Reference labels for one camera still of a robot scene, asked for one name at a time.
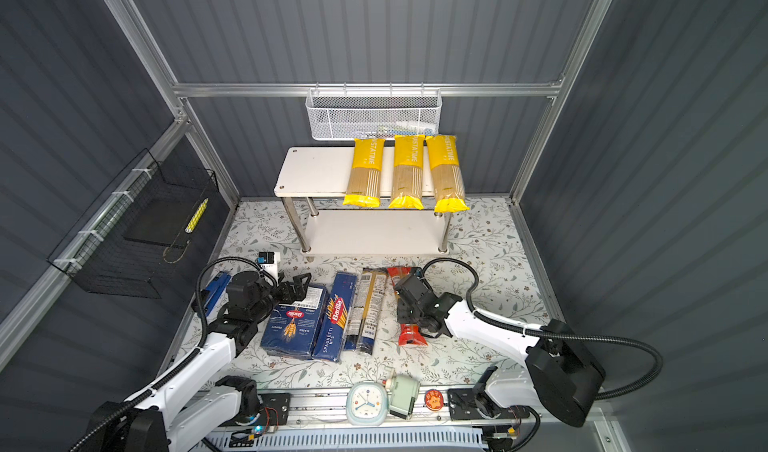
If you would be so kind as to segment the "red-ended spaghetti bag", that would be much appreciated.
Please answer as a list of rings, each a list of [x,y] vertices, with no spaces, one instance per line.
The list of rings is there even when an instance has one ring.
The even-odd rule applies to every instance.
[[[387,272],[393,286],[396,286],[401,279],[405,278],[410,272],[409,266],[388,267]],[[405,345],[426,345],[426,338],[421,334],[418,325],[409,322],[409,312],[407,304],[401,299],[398,291],[395,291],[396,297],[396,319],[399,324],[400,332],[398,344]]]

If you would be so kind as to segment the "blue-ended clear spaghetti bag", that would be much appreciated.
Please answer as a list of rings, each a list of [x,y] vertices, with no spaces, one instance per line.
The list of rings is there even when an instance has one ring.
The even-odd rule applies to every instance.
[[[388,272],[364,269],[356,286],[344,336],[344,351],[373,354],[378,322],[386,292]]]

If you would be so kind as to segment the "yellow Pastatime spaghetti bag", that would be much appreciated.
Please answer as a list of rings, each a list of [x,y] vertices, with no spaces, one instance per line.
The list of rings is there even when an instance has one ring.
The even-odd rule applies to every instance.
[[[383,138],[355,140],[344,205],[366,208],[380,206],[384,143]]]

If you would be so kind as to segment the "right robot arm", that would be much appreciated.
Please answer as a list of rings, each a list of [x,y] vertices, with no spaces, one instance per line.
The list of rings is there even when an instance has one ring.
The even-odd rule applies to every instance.
[[[477,342],[525,367],[519,374],[499,366],[481,377],[476,403],[486,414],[512,406],[541,405],[561,422],[581,427],[605,380],[605,369],[559,320],[526,324],[479,309],[457,294],[437,294],[417,268],[395,283],[406,321],[433,334]]]

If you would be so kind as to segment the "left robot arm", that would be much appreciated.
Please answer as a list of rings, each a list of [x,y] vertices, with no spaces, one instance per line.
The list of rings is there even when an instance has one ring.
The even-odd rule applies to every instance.
[[[188,451],[227,421],[257,421],[264,407],[252,379],[227,375],[203,398],[195,395],[243,352],[278,305],[303,300],[310,281],[308,273],[290,280],[263,270],[235,274],[227,302],[204,324],[202,342],[143,390],[100,406],[73,450]]]

